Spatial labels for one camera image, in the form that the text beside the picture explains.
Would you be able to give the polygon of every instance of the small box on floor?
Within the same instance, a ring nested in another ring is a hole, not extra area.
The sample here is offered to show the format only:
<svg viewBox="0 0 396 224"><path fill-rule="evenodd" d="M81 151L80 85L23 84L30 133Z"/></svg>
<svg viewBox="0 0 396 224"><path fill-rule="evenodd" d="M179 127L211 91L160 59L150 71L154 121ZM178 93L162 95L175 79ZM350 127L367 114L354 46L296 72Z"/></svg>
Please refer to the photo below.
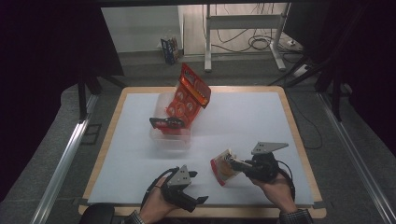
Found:
<svg viewBox="0 0 396 224"><path fill-rule="evenodd" d="M163 57L165 62L168 64L174 64L178 60L178 47L177 40L175 37L170 39L161 39L161 45L163 47Z"/></svg>

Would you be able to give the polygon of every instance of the person's arm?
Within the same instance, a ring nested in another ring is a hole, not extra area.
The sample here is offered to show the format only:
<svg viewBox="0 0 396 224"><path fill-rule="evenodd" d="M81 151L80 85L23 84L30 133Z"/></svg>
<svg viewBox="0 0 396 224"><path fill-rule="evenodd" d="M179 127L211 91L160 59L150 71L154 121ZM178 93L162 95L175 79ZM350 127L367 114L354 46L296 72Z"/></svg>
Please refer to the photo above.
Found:
<svg viewBox="0 0 396 224"><path fill-rule="evenodd" d="M131 215L126 217L120 224L150 224L163 219L171 211L178 207L168 203L161 193L160 186L163 184L164 178L160 179L156 188L153 188L143 205L140 213L133 211Z"/></svg>
<svg viewBox="0 0 396 224"><path fill-rule="evenodd" d="M264 183L257 179L250 180L254 185L260 187L268 200L280 209L279 222L281 224L314 223L308 210L297 209L291 198L288 182L282 174L278 174L271 183Z"/></svg>

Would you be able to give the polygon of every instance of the person's left hand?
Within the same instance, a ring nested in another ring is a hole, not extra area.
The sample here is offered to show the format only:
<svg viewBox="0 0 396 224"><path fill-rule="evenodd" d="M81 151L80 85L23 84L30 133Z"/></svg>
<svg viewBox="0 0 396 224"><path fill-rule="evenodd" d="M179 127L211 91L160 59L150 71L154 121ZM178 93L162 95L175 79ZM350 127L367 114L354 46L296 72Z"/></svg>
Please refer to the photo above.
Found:
<svg viewBox="0 0 396 224"><path fill-rule="evenodd" d="M140 217L146 224L157 222L163 219L171 211L178 209L177 206L168 203L161 193L160 187L163 185L165 177L161 178L149 193L148 199L140 210Z"/></svg>

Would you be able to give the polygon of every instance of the person's right hand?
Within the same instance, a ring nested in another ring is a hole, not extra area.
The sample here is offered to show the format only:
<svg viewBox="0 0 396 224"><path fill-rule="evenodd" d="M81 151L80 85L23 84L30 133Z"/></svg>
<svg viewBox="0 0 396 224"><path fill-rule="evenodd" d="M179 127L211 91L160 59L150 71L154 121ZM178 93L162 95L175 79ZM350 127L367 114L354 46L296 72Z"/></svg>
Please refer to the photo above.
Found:
<svg viewBox="0 0 396 224"><path fill-rule="evenodd" d="M288 214L297 211L297 206L291 198L288 182L282 174L277 174L271 183L264 183L257 179L250 180L262 189L268 200L276 205L281 213Z"/></svg>

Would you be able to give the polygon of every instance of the white desk leg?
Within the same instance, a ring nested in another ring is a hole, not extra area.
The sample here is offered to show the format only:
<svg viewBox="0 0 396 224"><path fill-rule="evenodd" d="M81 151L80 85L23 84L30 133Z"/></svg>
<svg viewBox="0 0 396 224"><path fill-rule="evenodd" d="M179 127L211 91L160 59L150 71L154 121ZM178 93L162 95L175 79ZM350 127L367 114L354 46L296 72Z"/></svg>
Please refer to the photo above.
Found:
<svg viewBox="0 0 396 224"><path fill-rule="evenodd" d="M212 45L210 44L210 5L206 5L205 72L212 71Z"/></svg>
<svg viewBox="0 0 396 224"><path fill-rule="evenodd" d="M274 59L276 61L276 65L279 71L286 71L286 66L283 63L282 57L280 57L279 51L277 50L277 45L279 44L280 35L282 35L283 26L285 25L285 20L288 14L289 6L290 3L287 3L285 5L285 8L283 9L283 12L279 20L279 24L276 29L276 35L274 41L272 41L270 45L271 51L274 55Z"/></svg>

